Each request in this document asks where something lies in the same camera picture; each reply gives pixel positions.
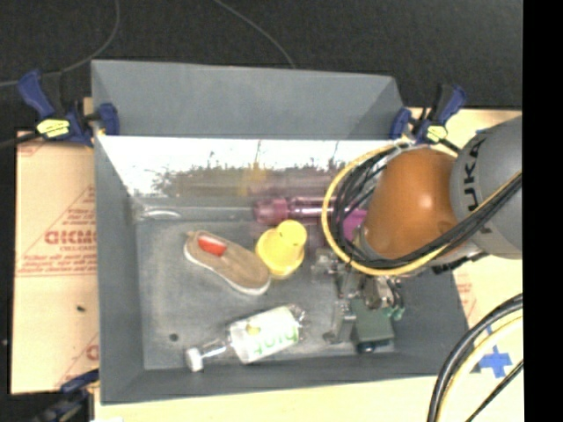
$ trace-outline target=blue cross logo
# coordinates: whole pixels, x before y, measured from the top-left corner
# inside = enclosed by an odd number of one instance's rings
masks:
[[[492,332],[491,327],[487,328],[489,334]],[[507,366],[512,366],[512,360],[508,353],[500,353],[499,347],[494,346],[493,352],[489,353],[481,359],[479,362],[481,368],[490,367],[493,370],[494,378],[502,378],[506,376],[504,368]]]

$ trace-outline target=cardboard sheet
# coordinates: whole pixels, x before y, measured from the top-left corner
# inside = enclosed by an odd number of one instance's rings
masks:
[[[98,365],[92,150],[18,147],[11,392],[58,389]]]

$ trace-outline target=black floor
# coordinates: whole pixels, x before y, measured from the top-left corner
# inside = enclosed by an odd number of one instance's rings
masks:
[[[62,100],[90,92],[88,60],[135,58],[392,75],[405,103],[440,83],[468,106],[522,108],[523,0],[0,0],[0,142],[32,127],[13,81],[65,70]],[[56,396],[7,394],[14,158],[0,151],[0,421]]]

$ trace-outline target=yellow cable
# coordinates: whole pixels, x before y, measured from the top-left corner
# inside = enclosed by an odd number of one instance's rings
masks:
[[[418,269],[419,267],[424,266],[426,263],[430,262],[432,259],[434,259],[438,255],[440,255],[440,253],[442,253],[442,251],[446,247],[449,246],[449,244],[445,244],[441,247],[438,247],[437,249],[431,251],[430,253],[427,253],[425,256],[420,257],[418,259],[415,259],[414,261],[411,261],[410,263],[407,263],[404,266],[398,266],[398,267],[393,267],[393,268],[389,268],[389,269],[378,269],[378,268],[375,268],[375,267],[367,267],[367,266],[364,266],[364,265],[358,263],[357,261],[354,261],[351,257],[349,257],[338,246],[338,244],[336,244],[336,241],[334,240],[334,237],[331,233],[331,230],[330,230],[329,224],[328,224],[328,207],[329,207],[330,200],[333,196],[333,193],[334,193],[336,187],[338,186],[340,181],[342,181],[342,179],[352,169],[354,169],[354,167],[356,167],[358,164],[361,164],[364,161],[367,161],[368,159],[372,158],[373,156],[385,153],[385,152],[392,150],[392,149],[395,149],[395,148],[396,148],[395,144],[391,144],[391,145],[388,145],[388,146],[385,146],[385,147],[381,147],[379,149],[371,150],[371,151],[364,153],[363,155],[357,157],[355,160],[351,161],[350,163],[348,163],[336,175],[334,180],[328,186],[328,189],[326,190],[325,198],[323,200],[323,206],[321,208],[321,216],[320,216],[321,227],[323,229],[323,233],[325,234],[326,241],[331,246],[331,248],[334,250],[334,253],[336,253],[336,255],[342,261],[344,261],[347,264],[350,264],[354,269],[356,269],[360,272],[366,273],[367,275],[401,275],[403,273],[411,272],[415,269]],[[505,183],[503,186],[501,186],[499,189],[497,189],[496,192],[492,193],[488,198],[486,198],[474,211],[479,211],[482,207],[484,207],[498,193],[502,192],[512,182],[512,180],[515,179],[518,175],[522,175],[522,171],[517,172],[509,181],[507,181],[507,183]]]
[[[448,384],[448,387],[443,394],[442,404],[440,405],[438,412],[436,413],[436,422],[442,420],[442,416],[443,414],[445,414],[445,408],[448,406],[448,402],[451,399],[453,390],[459,386],[460,377],[468,375],[488,350],[493,348],[493,346],[496,346],[501,339],[507,337],[507,335],[512,331],[521,328],[522,326],[523,316],[520,315],[515,319],[506,322],[503,326],[493,331],[473,349],[473,351],[464,360],[461,367],[456,371],[454,375],[452,375],[450,383]]]

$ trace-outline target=yellow cup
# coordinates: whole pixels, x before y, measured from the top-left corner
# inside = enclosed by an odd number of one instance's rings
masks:
[[[256,254],[275,278],[291,275],[303,262],[307,229],[302,223],[287,220],[265,231],[256,243]]]

